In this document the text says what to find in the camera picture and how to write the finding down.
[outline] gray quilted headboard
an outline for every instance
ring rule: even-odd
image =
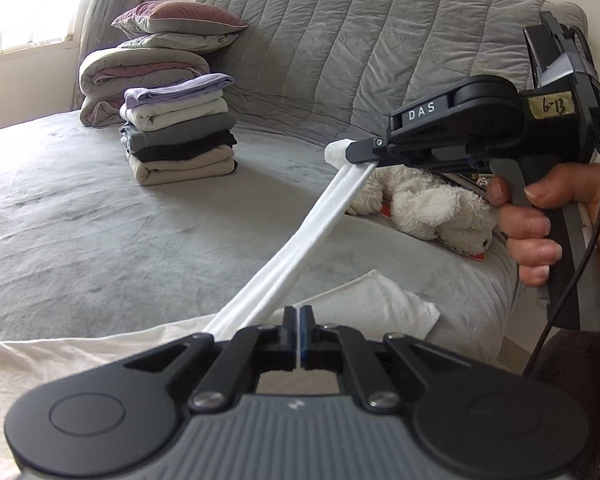
[[[550,10],[586,30],[575,4],[544,0],[199,0],[249,23],[208,57],[235,77],[245,125],[325,145],[383,134],[395,108],[469,75],[530,84],[522,29]]]

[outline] white towel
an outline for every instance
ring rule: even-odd
[[[142,132],[153,132],[172,124],[189,121],[190,119],[207,115],[224,114],[228,110],[226,101],[221,97],[209,99],[209,96],[213,94],[222,95],[222,90],[186,99],[177,99],[172,102],[165,101],[145,104],[131,110],[123,104],[120,107],[120,117],[132,123]],[[189,105],[180,108],[184,104],[184,101],[188,101]]]
[[[311,304],[318,322],[336,322],[359,329],[368,339],[386,332],[405,332],[424,338],[438,320],[432,303],[403,291],[376,270],[330,291],[301,301]],[[175,339],[200,332],[214,314],[156,326],[142,332],[103,338],[67,338],[0,343],[0,480],[18,473],[4,439],[2,424],[14,400],[26,391],[62,377],[125,358]],[[282,322],[276,312],[270,322]],[[334,389],[327,373],[270,372],[259,391],[277,393],[325,393]]]

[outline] human hand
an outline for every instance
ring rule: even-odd
[[[552,209],[569,202],[582,202],[596,221],[600,200],[599,164],[559,164],[539,182],[525,188],[532,205]],[[562,257],[562,248],[545,239],[551,229],[549,219],[539,210],[512,205],[506,181],[494,177],[487,186],[493,205],[499,206],[498,225],[509,235],[507,250],[520,264],[520,280],[528,286],[541,286],[549,277],[550,266]],[[600,259],[600,238],[598,239]]]

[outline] black cable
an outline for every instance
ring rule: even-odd
[[[583,50],[585,50],[584,46],[586,45],[586,41],[584,41],[584,42],[582,42],[582,40],[580,40],[580,41],[583,44]],[[597,79],[595,79],[592,76],[589,76],[589,78],[591,80],[592,85],[600,93],[600,81],[598,81]],[[595,139],[595,142],[596,142],[596,150],[600,154],[600,134]],[[522,373],[524,376],[529,375],[529,373],[533,369],[534,364],[536,363],[536,359],[538,358],[538,354],[540,353],[540,350],[542,349],[542,346],[544,345],[544,342],[546,341],[546,339],[549,335],[549,331],[551,330],[552,326],[554,325],[554,322],[557,319],[558,314],[560,314],[560,311],[562,310],[562,306],[564,305],[564,302],[575,290],[578,280],[582,276],[584,269],[587,267],[587,264],[589,263],[589,260],[591,259],[591,256],[593,255],[593,251],[596,249],[599,237],[600,237],[600,202],[598,205],[598,214],[596,216],[596,222],[593,227],[591,240],[589,241],[589,243],[587,245],[587,249],[585,250],[582,260],[580,261],[580,264],[578,265],[571,281],[569,282],[567,287],[564,289],[564,292],[563,292],[562,296],[560,297],[560,300],[558,300],[558,303],[556,304],[554,312],[551,314],[550,318],[547,320],[546,325],[544,326],[544,330],[542,330],[542,334],[540,335],[540,338],[538,339],[538,342],[536,343],[534,351],[532,352],[531,356],[529,357],[529,361],[526,363],[524,372]]]
[[[582,47],[582,52],[584,53],[585,59],[589,62],[589,64],[595,68],[595,64],[593,63],[593,55],[591,54],[591,49],[589,48],[589,42],[587,41],[587,37],[584,35],[584,32],[580,27],[573,25],[569,28],[569,32],[571,33],[571,37],[576,36],[580,41],[580,46]]]

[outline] pillow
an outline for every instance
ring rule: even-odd
[[[189,50],[196,54],[208,54],[231,45],[237,34],[217,34],[215,36],[198,36],[197,34],[177,34],[176,32],[158,32],[141,36],[134,40],[120,43],[122,48],[174,48],[176,50]]]
[[[130,38],[158,32],[214,36],[247,27],[238,16],[220,7],[172,0],[140,4],[120,14],[111,25]]]

